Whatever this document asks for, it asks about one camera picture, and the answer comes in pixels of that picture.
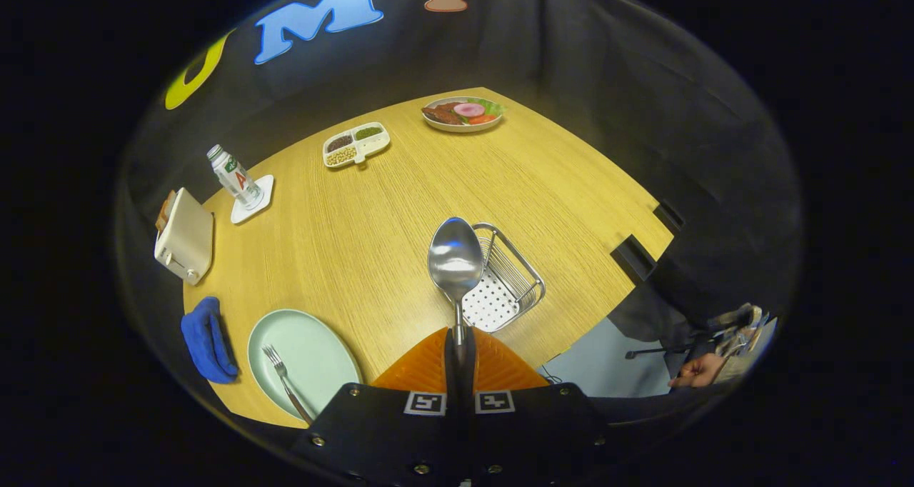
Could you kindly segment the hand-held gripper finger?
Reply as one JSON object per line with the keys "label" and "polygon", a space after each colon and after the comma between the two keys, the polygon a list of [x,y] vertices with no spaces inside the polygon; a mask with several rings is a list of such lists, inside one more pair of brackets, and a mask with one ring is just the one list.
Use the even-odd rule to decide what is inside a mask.
{"label": "hand-held gripper finger", "polygon": [[343,486],[456,486],[461,482],[461,395],[451,331],[432,334],[441,388],[344,383],[316,421],[300,432],[291,455]]}
{"label": "hand-held gripper finger", "polygon": [[606,419],[573,383],[551,383],[502,341],[461,349],[461,473],[473,486],[587,486],[619,461]]}

